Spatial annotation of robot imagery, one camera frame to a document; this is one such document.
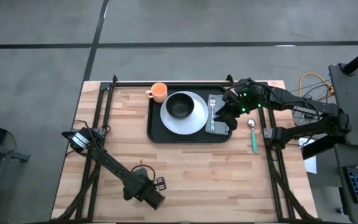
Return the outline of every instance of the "yellow cable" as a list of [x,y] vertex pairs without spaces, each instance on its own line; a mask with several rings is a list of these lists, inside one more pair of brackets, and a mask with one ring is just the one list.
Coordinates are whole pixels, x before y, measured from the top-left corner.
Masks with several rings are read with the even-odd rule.
[[308,76],[308,75],[314,75],[317,78],[319,78],[328,88],[329,88],[329,92],[330,94],[334,94],[334,88],[332,86],[332,84],[328,83],[327,81],[325,81],[323,78],[321,78],[321,76],[319,76],[318,74],[314,73],[314,72],[308,72],[302,75],[301,79],[299,80],[299,90],[298,90],[298,96],[301,97],[302,94],[302,81],[303,78]]

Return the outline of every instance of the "concrete floor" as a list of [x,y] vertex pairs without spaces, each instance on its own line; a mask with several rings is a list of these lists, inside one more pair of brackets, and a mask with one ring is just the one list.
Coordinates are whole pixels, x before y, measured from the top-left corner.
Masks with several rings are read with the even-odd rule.
[[[93,41],[103,0],[0,0],[0,44]],[[358,0],[110,0],[100,42],[358,40]],[[0,50],[0,126],[10,130],[27,164],[13,163],[0,195],[0,223],[48,220],[52,211],[89,49]],[[98,49],[90,80],[328,79],[328,65],[348,62],[358,45]],[[313,77],[304,86],[318,82]],[[318,96],[324,88],[313,92]],[[328,174],[332,154],[318,158]],[[320,218],[343,222],[337,189],[310,176]]]

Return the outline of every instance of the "teal spoon handle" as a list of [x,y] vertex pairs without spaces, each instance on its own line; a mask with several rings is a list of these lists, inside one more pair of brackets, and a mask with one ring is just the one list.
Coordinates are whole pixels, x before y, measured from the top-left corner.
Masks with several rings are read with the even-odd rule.
[[257,147],[257,144],[256,144],[255,131],[252,130],[251,133],[252,133],[252,151],[253,151],[253,152],[257,152],[257,151],[258,151],[258,147]]

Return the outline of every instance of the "black tray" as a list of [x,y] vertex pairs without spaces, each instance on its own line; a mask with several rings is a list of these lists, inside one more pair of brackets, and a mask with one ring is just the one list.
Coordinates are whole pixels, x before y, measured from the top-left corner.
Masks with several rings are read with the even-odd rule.
[[[216,84],[205,85],[169,85],[168,96],[178,91],[191,91],[198,94],[205,102],[208,101],[208,95],[222,95],[225,91],[224,87]],[[156,103],[153,99],[149,101],[149,117],[147,118],[147,135],[149,139],[157,143],[220,143],[230,139],[231,131],[227,136],[208,134],[205,132],[205,125],[196,133],[181,135],[168,130],[162,123],[160,117],[162,103]]]

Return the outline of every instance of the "butcher block tabletop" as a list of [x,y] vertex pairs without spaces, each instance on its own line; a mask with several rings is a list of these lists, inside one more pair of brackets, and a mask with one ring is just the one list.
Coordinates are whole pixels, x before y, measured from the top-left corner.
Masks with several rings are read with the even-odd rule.
[[[281,80],[269,85],[285,88]],[[100,82],[84,82],[75,119],[92,124]],[[150,87],[115,87],[105,148],[131,170],[145,164],[157,177],[164,177],[166,197],[155,211],[136,199],[125,201],[122,182],[107,169],[100,172],[94,222],[274,222],[272,186],[266,161],[264,140],[257,110],[238,118],[238,129],[230,140],[216,144],[159,144],[146,133]],[[99,124],[103,122],[104,96]],[[277,126],[293,127],[291,111],[275,111]],[[265,111],[267,126],[269,117]],[[258,152],[252,152],[251,131],[247,120],[256,121]],[[75,128],[83,127],[75,123]],[[291,191],[306,210],[317,217],[300,147],[287,145],[283,151]],[[61,215],[78,193],[85,157],[67,155],[60,179],[52,218]],[[284,217],[288,217],[285,197],[280,190]],[[88,213],[84,205],[83,216]]]

